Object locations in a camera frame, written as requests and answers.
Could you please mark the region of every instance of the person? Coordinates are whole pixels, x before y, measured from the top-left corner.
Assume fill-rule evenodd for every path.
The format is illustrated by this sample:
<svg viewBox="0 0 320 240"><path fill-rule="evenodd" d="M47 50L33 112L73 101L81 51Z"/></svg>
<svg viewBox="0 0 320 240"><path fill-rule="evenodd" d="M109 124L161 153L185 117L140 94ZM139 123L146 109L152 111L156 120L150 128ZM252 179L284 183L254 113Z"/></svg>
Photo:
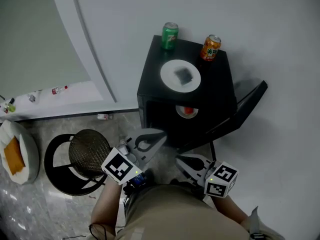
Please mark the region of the person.
<svg viewBox="0 0 320 240"><path fill-rule="evenodd" d="M227 196L211 197L215 208L185 184L138 189L125 204L126 225L116 235L122 186L111 177L92 211L87 240L283 240L258 218L247 216Z"/></svg>

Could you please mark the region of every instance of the black tabletop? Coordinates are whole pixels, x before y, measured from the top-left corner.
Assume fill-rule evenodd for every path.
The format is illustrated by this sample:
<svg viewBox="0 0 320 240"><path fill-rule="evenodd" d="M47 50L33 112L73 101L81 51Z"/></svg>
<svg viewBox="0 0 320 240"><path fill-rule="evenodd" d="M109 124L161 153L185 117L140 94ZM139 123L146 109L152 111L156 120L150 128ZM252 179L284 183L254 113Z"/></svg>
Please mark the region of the black tabletop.
<svg viewBox="0 0 320 240"><path fill-rule="evenodd" d="M206 62L199 57L202 47L202 44L178 39L174 50L164 50L161 48L161 36L155 35L137 94L190 108L219 110L224 115L232 116L237 111L237 101L227 53L219 50L214 61ZM196 90L181 93L163 83L160 70L171 60L187 61L199 70L201 83Z"/></svg>

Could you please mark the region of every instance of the marble floor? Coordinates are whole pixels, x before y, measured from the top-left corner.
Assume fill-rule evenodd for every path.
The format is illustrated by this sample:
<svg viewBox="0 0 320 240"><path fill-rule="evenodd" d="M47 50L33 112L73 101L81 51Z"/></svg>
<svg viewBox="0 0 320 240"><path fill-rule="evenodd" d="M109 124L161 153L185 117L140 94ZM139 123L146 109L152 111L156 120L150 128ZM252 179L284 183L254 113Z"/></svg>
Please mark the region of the marble floor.
<svg viewBox="0 0 320 240"><path fill-rule="evenodd" d="M118 144L129 131L141 127L138 112L116 113L112 120L97 120L96 115L30 120L21 123L32 134L40 154L40 169L32 184L18 185L12 182L0 166L0 228L9 240L61 240L62 238L88 235L91 212L103 189L83 196L70 196L58 191L49 181L44 170L44 154L50 141L57 135L77 133L83 129L100 132L111 147ZM56 151L55 166L68 159L68 143ZM191 152L211 157L209 145ZM176 168L176 152L162 147L149 162L155 181L167 184L172 179L186 178ZM121 195L117 226L125 225Z"/></svg>

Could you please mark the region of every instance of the orange pillow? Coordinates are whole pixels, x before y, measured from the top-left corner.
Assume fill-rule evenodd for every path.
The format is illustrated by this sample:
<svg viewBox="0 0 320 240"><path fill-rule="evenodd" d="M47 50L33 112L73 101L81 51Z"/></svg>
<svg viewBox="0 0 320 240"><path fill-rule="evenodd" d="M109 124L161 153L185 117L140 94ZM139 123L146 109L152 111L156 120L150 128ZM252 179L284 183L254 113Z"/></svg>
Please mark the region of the orange pillow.
<svg viewBox="0 0 320 240"><path fill-rule="evenodd" d="M13 137L8 146L5 147L4 155L12 175L15 175L17 172L21 172L21 170L26 167L24 159L21 156L20 145L16 137Z"/></svg>

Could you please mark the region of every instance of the white armchair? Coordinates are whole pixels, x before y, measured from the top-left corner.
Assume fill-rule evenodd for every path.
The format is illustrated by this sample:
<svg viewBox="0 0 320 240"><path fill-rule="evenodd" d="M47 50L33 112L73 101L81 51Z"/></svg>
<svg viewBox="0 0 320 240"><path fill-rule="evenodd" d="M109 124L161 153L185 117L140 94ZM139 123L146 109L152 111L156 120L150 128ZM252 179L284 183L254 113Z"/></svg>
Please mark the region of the white armchair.
<svg viewBox="0 0 320 240"><path fill-rule="evenodd" d="M25 164L22 171L14 175L11 174L4 152L5 147L13 137L16 137L19 141L21 155ZM0 155L2 166L13 182L22 185L35 181L39 172L39 152L34 139L22 125L9 120L3 122L0 127Z"/></svg>

